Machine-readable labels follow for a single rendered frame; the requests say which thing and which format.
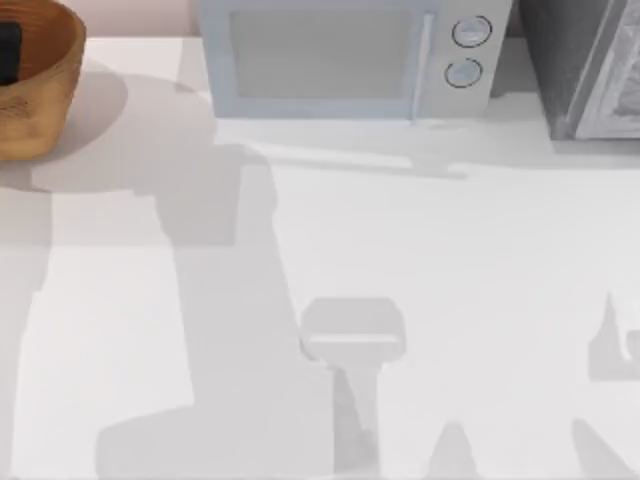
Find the microwave door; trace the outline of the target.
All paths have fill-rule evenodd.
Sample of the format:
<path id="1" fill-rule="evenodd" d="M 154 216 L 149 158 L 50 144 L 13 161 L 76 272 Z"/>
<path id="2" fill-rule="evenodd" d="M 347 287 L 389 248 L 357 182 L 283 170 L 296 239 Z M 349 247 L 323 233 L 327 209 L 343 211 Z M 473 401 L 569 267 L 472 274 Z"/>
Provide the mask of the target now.
<path id="1" fill-rule="evenodd" d="M 409 119 L 433 0 L 197 0 L 225 119 Z"/>

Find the black object in bowl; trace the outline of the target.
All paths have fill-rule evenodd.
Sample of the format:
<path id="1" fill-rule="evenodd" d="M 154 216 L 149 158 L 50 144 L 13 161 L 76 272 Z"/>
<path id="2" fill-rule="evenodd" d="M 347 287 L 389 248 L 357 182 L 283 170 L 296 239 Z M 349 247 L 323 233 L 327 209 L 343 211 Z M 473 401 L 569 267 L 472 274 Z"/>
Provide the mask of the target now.
<path id="1" fill-rule="evenodd" d="M 18 81 L 22 47 L 22 28 L 18 22 L 0 22 L 0 86 Z"/>

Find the microwave knob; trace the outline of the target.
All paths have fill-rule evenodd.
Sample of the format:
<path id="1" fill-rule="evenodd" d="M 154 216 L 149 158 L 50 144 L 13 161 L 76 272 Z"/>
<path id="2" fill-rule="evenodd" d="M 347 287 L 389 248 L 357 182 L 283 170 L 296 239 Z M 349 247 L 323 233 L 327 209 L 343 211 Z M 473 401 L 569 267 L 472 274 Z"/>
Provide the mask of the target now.
<path id="1" fill-rule="evenodd" d="M 449 86 L 465 89 L 477 84 L 483 75 L 483 66 L 471 58 L 451 62 L 445 69 L 444 78 Z"/>
<path id="2" fill-rule="evenodd" d="M 452 28 L 452 39 L 461 48 L 476 48 L 486 43 L 493 33 L 493 25 L 484 16 L 459 20 Z"/>

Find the pale microwave oven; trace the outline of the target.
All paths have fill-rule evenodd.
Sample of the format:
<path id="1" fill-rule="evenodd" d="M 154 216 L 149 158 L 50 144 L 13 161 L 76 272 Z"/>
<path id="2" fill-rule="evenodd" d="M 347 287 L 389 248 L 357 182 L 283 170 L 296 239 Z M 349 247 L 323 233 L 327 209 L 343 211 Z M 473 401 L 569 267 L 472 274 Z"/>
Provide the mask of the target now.
<path id="1" fill-rule="evenodd" d="M 196 0 L 214 110 L 234 119 L 470 118 L 513 0 Z"/>

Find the wooden bowl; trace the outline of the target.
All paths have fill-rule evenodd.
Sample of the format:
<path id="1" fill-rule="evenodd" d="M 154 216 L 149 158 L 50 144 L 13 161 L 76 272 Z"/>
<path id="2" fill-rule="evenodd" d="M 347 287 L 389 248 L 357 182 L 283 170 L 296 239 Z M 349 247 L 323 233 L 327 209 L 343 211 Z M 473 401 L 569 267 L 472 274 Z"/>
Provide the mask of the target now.
<path id="1" fill-rule="evenodd" d="M 0 0 L 0 22 L 22 28 L 18 81 L 0 86 L 0 161 L 50 152 L 79 82 L 87 31 L 59 0 Z"/>

